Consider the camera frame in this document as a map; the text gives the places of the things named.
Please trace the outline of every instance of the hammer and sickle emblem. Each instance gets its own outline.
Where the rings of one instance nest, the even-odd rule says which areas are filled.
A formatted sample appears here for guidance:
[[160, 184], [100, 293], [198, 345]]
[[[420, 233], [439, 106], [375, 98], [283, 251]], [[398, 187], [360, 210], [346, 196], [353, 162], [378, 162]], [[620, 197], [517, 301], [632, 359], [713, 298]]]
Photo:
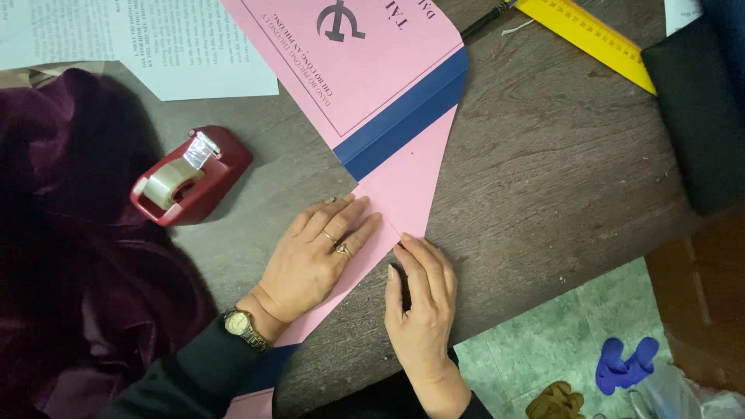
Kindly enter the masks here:
[[344, 42], [344, 34], [339, 32], [339, 30], [341, 29], [342, 15], [346, 16], [346, 18], [349, 20], [349, 24], [352, 26], [352, 36], [354, 38], [360, 38], [361, 40], [365, 39], [364, 32], [357, 32], [357, 18], [355, 18], [355, 14], [352, 13], [350, 9], [344, 7], [343, 0], [336, 0], [336, 4], [323, 9], [321, 14], [318, 15], [316, 29], [318, 30], [319, 35], [321, 35], [321, 25], [323, 24], [323, 20], [331, 13], [334, 14], [334, 27], [332, 31], [326, 31], [326, 36], [330, 40]]

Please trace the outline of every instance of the dark maroon fabric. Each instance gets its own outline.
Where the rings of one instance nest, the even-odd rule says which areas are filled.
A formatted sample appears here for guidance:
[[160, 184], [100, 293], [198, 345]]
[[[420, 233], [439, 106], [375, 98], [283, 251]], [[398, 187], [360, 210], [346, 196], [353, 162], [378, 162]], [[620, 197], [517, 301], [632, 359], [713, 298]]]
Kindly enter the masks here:
[[141, 107], [69, 70], [0, 90], [0, 416], [83, 418], [216, 315], [129, 202], [156, 162]]

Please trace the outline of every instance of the metal watch strap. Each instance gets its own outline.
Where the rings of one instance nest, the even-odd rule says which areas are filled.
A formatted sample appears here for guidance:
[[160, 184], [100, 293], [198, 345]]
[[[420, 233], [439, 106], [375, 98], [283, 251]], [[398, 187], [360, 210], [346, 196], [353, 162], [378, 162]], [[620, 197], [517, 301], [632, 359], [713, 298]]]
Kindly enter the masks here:
[[261, 335], [259, 335], [258, 332], [253, 328], [253, 324], [251, 324], [251, 319], [253, 316], [251, 313], [241, 310], [236, 306], [230, 307], [225, 314], [223, 314], [223, 321], [227, 321], [228, 316], [230, 316], [233, 313], [241, 312], [248, 317], [248, 328], [246, 328], [246, 331], [240, 335], [240, 337], [246, 341], [253, 349], [256, 349], [258, 352], [267, 352], [269, 349], [272, 348], [272, 344], [269, 343], [266, 339], [262, 338]]

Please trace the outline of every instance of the finger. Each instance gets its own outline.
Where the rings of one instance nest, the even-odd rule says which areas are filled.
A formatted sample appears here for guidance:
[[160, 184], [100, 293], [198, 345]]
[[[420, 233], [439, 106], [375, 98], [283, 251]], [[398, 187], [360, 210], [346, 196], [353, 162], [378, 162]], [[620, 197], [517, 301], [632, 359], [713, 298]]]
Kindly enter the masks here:
[[419, 261], [401, 245], [393, 246], [393, 254], [404, 267], [408, 276], [409, 294], [411, 295], [411, 308], [430, 305], [432, 295], [427, 281], [427, 271], [419, 264]]
[[370, 198], [367, 196], [355, 200], [335, 215], [314, 241], [330, 252], [336, 247], [336, 241], [331, 240], [326, 234], [337, 240], [344, 237], [349, 228], [357, 221], [357, 218], [360, 218], [360, 215], [365, 212], [369, 205]]
[[385, 324], [399, 324], [404, 316], [403, 294], [401, 293], [401, 275], [389, 263], [388, 279], [385, 283]]
[[431, 244], [427, 241], [424, 237], [422, 237], [422, 242], [427, 246], [430, 252], [437, 258], [437, 260], [440, 261], [440, 263], [443, 265], [443, 273], [445, 275], [445, 287], [448, 289], [448, 295], [450, 296], [452, 301], [455, 301], [455, 296], [457, 294], [457, 288], [458, 288], [458, 279], [455, 277], [455, 270], [453, 269], [453, 264], [450, 263], [450, 260], [445, 256], [442, 250], [440, 250], [439, 247]]
[[355, 230], [354, 233], [344, 239], [343, 244], [346, 246], [346, 251], [349, 252], [348, 255], [337, 251], [331, 253], [331, 258], [334, 260], [334, 264], [339, 273], [344, 270], [351, 258], [360, 253], [362, 247], [367, 243], [367, 240], [369, 240], [372, 234], [378, 229], [378, 227], [380, 227], [382, 219], [383, 216], [379, 212], [370, 215], [365, 218], [365, 221], [362, 221], [362, 225]]
[[305, 210], [303, 210], [292, 221], [292, 224], [290, 224], [290, 228], [287, 229], [287, 234], [285, 235], [289, 234], [291, 236], [297, 236], [298, 234], [300, 234], [302, 232], [302, 229], [304, 229], [305, 226], [308, 225], [308, 222], [313, 217], [313, 214], [315, 214], [321, 208], [324, 208], [326, 205], [329, 205], [335, 201], [336, 201], [336, 197], [333, 197], [325, 201], [318, 201], [317, 203], [309, 206], [308, 208], [305, 208]]
[[354, 200], [354, 194], [348, 194], [344, 198], [339, 199], [336, 202], [319, 209], [318, 211], [316, 211], [313, 217], [311, 217], [311, 220], [308, 221], [308, 225], [306, 225], [305, 228], [302, 229], [302, 233], [299, 234], [299, 236], [306, 243], [314, 241], [316, 237], [321, 234], [321, 231], [326, 228], [326, 225], [329, 223], [329, 221], [331, 221], [331, 219], [334, 218], [335, 215], [346, 208]]
[[422, 240], [412, 237], [406, 233], [401, 235], [401, 244], [408, 250], [427, 272], [432, 300], [438, 306], [450, 301], [448, 289], [445, 285], [445, 273], [443, 264], [430, 252]]

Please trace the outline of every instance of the wooden table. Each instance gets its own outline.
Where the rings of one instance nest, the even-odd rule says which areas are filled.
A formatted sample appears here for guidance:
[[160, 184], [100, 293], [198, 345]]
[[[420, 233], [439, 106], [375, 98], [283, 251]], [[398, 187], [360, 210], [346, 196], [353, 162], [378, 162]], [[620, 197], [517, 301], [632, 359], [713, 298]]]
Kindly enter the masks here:
[[[459, 30], [493, 1], [442, 0]], [[639, 45], [665, 35], [662, 0], [581, 5]], [[428, 236], [460, 278], [452, 342], [462, 341], [644, 255], [698, 224], [655, 99], [511, 10], [468, 44], [460, 102]], [[137, 93], [165, 151], [192, 127], [224, 125], [256, 155], [211, 217], [174, 230], [223, 309], [258, 281], [291, 219], [355, 181], [290, 96], [158, 101], [126, 69], [107, 69]], [[389, 254], [311, 334], [278, 390], [297, 413], [399, 369], [383, 326]]]

